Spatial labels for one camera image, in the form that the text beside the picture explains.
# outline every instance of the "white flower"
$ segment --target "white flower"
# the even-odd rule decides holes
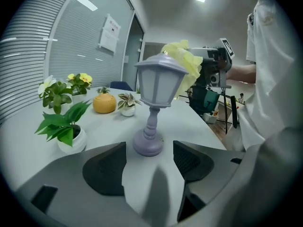
[[[72,83],[66,82],[66,88],[70,89],[72,87]]]
[[[52,75],[50,75],[47,79],[44,80],[44,83],[42,83],[39,88],[38,88],[38,94],[42,95],[44,94],[45,89],[47,89],[48,87],[50,87],[52,84],[56,83],[56,79],[53,78]]]

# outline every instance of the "lavender table lamp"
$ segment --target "lavender table lamp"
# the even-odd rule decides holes
[[[158,54],[135,65],[138,68],[141,101],[150,106],[150,116],[144,129],[134,135],[134,149],[152,157],[163,148],[162,136],[157,132],[157,114],[171,106],[180,83],[188,72],[172,57]]]

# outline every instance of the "lamp shade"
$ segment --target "lamp shade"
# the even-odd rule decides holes
[[[135,64],[138,68],[141,101],[151,107],[170,107],[188,72],[172,57],[158,54]]]

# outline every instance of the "small potted plant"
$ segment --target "small potted plant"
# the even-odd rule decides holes
[[[133,116],[136,112],[136,104],[141,104],[140,101],[136,100],[132,94],[119,94],[118,97],[121,99],[118,103],[118,110],[120,110],[121,114],[130,117]]]
[[[68,155],[83,151],[87,143],[87,135],[76,122],[89,105],[88,101],[77,103],[65,115],[44,113],[44,120],[35,133],[42,130],[39,134],[46,134],[48,141],[57,138],[60,150]]]
[[[57,81],[52,75],[39,85],[38,94],[50,114],[64,114],[70,108],[71,97],[68,94],[72,94],[71,85]]]
[[[94,110],[99,114],[107,114],[114,111],[116,109],[117,102],[115,97],[109,94],[109,89],[106,87],[102,89],[98,88],[97,92],[99,95],[94,98]]]
[[[76,76],[70,74],[67,78],[68,82],[71,84],[73,103],[76,104],[85,101],[87,90],[90,90],[93,78],[86,73],[79,73]]]

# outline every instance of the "person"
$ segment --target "person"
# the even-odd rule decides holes
[[[247,66],[233,65],[226,78],[255,83],[255,93],[237,111],[239,125],[222,143],[245,151],[286,127],[301,125],[301,41],[275,0],[258,0],[248,16]]]
[[[240,93],[240,98],[238,98],[238,102],[241,103],[241,104],[242,104],[243,101],[244,101],[244,98],[243,98],[243,97],[244,97],[244,94],[243,94],[243,93]]]

